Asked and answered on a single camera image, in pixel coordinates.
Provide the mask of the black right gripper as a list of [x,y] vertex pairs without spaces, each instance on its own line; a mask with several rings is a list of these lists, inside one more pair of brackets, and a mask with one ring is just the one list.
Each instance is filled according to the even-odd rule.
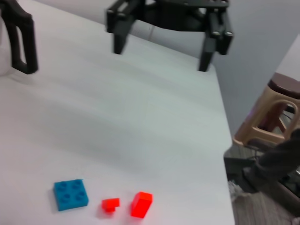
[[113,34],[113,52],[122,54],[135,21],[162,29],[205,32],[199,71],[206,72],[215,52],[227,55],[234,38],[227,0],[117,0],[106,10],[106,31]]

